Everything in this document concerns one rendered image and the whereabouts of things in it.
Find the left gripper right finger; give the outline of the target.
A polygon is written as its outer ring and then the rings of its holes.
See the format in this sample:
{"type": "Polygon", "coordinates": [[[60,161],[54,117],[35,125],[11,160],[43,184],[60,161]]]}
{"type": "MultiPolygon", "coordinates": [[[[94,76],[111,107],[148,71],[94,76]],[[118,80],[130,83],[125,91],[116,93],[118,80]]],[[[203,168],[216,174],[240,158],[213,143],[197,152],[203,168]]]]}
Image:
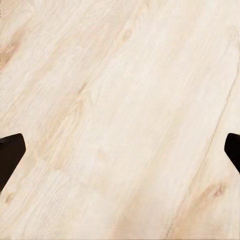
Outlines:
{"type": "Polygon", "coordinates": [[[240,173],[240,135],[235,133],[228,133],[224,151],[240,173]]]}

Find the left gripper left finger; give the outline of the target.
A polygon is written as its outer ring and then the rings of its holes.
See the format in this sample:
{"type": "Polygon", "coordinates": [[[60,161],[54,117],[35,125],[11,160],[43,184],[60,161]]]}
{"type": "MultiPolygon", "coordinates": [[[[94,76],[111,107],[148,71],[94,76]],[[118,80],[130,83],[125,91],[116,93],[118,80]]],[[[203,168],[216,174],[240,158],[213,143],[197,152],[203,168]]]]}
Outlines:
{"type": "Polygon", "coordinates": [[[22,133],[0,138],[0,193],[25,153],[26,144],[22,133]]]}

